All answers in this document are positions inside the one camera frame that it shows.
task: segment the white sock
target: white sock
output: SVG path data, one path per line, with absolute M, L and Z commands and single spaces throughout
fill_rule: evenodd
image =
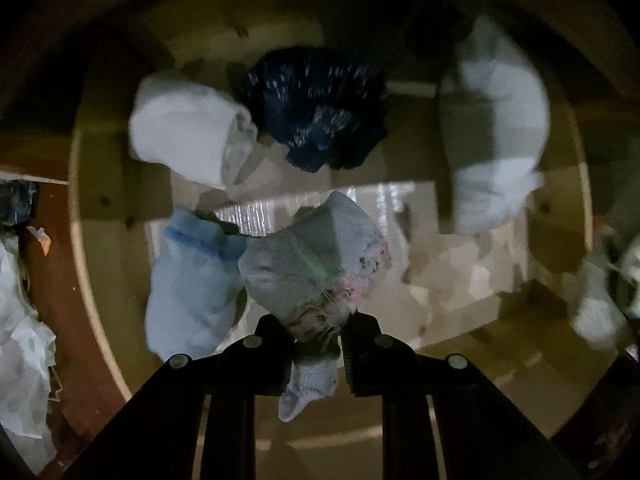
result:
M 549 131 L 542 78 L 487 16 L 455 47 L 439 87 L 438 116 L 452 172 L 452 220 L 473 235 L 516 216 L 542 184 L 535 169 Z
M 571 304 L 569 321 L 581 338 L 594 350 L 614 351 L 632 342 L 631 328 L 609 295 L 609 274 L 614 264 L 607 247 L 615 244 L 614 230 L 605 227 L 596 236 L 593 252 L 585 257 L 578 272 L 580 291 Z
M 278 403 L 278 416 L 282 422 L 293 420 L 312 400 L 324 399 L 335 393 L 340 349 L 337 343 L 332 348 L 337 352 L 294 359 L 289 384 Z

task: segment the white fabric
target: white fabric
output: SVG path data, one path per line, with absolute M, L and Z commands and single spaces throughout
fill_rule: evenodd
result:
M 621 279 L 626 282 L 619 282 L 616 291 L 618 306 L 630 318 L 640 319 L 640 235 L 626 249 L 618 267 Z
M 367 214 L 334 191 L 292 226 L 251 240 L 239 267 L 249 295 L 286 324 L 301 306 L 336 290 L 343 277 L 357 277 L 363 262 L 374 259 L 382 245 L 386 242 Z M 362 280 L 358 295 L 368 288 Z M 338 317 L 346 321 L 358 298 L 334 300 L 328 298 L 328 303 L 337 306 Z
M 55 457 L 46 425 L 54 333 L 22 290 L 18 238 L 0 235 L 0 424 L 35 474 Z
M 175 70 L 142 80 L 129 120 L 134 156 L 219 189 L 235 182 L 257 132 L 245 107 Z
M 245 238 L 177 207 L 166 247 L 151 273 L 146 343 L 167 361 L 174 354 L 212 355 L 227 336 L 242 289 L 238 258 Z
M 577 301 L 571 305 L 570 323 L 575 333 L 598 351 L 615 351 L 633 341 L 631 328 L 614 298 L 609 295 L 609 275 L 616 269 L 607 247 L 616 246 L 610 228 L 598 233 L 594 249 L 578 272 Z
M 542 183 L 535 168 L 550 119 L 540 75 L 487 16 L 479 16 L 456 46 L 440 83 L 438 114 L 452 172 L 455 232 L 499 227 Z
M 280 420 L 289 422 L 311 401 L 332 396 L 337 383 L 337 357 L 325 355 L 313 362 L 294 361 L 289 384 L 278 402 Z

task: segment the crumpled paper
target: crumpled paper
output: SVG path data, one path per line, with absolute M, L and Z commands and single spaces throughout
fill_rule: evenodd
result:
M 0 424 L 18 450 L 30 450 L 25 462 L 43 468 L 43 455 L 55 457 L 46 416 L 56 336 L 22 290 L 18 238 L 2 234 L 0 242 Z

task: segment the paper scrap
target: paper scrap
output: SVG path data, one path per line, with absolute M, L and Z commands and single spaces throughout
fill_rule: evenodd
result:
M 36 240 L 38 240 L 42 246 L 42 252 L 47 256 L 47 254 L 49 254 L 49 249 L 51 248 L 51 238 L 49 238 L 49 235 L 44 232 L 44 227 L 36 229 L 35 227 L 27 225 L 27 231 L 36 237 Z

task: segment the wooden floor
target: wooden floor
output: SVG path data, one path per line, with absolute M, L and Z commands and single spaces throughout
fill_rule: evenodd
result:
M 29 232 L 21 233 L 30 277 L 30 300 L 40 319 L 56 334 L 56 371 L 62 383 L 60 403 L 51 402 L 48 423 L 58 458 L 40 476 L 58 478 L 64 466 L 92 440 L 124 405 L 85 313 L 71 250 L 67 186 L 40 184 L 35 218 L 52 240 L 49 254 Z M 52 378 L 52 392 L 59 386 Z

